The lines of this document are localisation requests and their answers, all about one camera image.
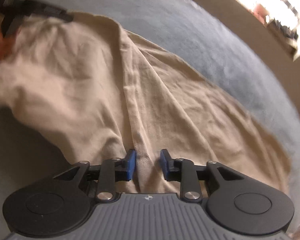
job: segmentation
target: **bed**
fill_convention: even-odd
[[[290,197],[300,223],[300,117],[273,73],[222,23],[191,0],[45,0],[102,14],[169,50],[236,98],[283,145],[292,162]],[[9,233],[4,199],[69,164],[39,133],[0,109],[0,239]]]

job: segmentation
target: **black circular pad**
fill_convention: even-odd
[[[287,195],[251,178],[221,181],[206,208],[222,227],[253,236],[286,230],[294,214]]]
[[[257,215],[267,212],[271,208],[271,201],[258,193],[244,193],[234,199],[234,205],[242,212]]]
[[[2,212],[13,231],[28,237],[69,232],[90,214],[91,201],[71,181],[47,179],[12,193]]]
[[[54,193],[38,193],[26,200],[29,211],[39,215],[47,215],[56,212],[63,205],[63,198]]]

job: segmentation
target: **beige cloth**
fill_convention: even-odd
[[[287,192],[287,156],[236,100],[107,17],[30,18],[0,63],[0,106],[70,163],[101,163],[135,148],[130,191],[178,191],[158,164],[167,148],[173,158],[215,160]]]

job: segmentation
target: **hand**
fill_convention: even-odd
[[[0,28],[0,60],[4,59],[11,53],[17,35],[18,32],[15,32],[13,35],[3,37]]]

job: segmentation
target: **metal pivot screw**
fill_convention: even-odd
[[[200,194],[195,191],[188,191],[185,193],[185,198],[187,199],[198,199],[200,197]]]
[[[100,192],[97,195],[97,198],[101,199],[101,200],[109,200],[109,199],[112,199],[112,197],[113,197],[113,195],[110,192]]]

